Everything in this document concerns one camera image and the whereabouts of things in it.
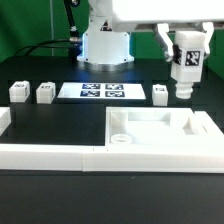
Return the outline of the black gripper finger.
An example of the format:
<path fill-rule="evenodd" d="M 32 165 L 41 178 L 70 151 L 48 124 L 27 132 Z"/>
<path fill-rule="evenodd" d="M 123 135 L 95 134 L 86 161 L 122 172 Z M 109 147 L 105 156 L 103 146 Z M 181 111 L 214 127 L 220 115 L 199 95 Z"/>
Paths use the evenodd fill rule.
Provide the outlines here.
<path fill-rule="evenodd" d="M 214 25 L 212 22 L 203 22 L 202 23 L 202 31 L 205 35 L 204 39 L 204 58 L 208 58 L 210 56 L 210 41 L 214 33 Z"/>
<path fill-rule="evenodd" d="M 167 62 L 171 62 L 174 57 L 173 42 L 169 35 L 169 25 L 167 23 L 156 24 L 154 27 L 155 39 L 160 45 Z"/>

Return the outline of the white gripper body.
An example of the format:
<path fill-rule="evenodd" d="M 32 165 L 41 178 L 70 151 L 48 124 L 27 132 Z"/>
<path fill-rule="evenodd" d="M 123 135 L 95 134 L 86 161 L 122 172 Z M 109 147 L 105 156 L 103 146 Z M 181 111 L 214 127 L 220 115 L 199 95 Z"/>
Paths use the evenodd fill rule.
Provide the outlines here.
<path fill-rule="evenodd" d="M 115 23 L 224 21 L 224 0 L 112 0 Z"/>

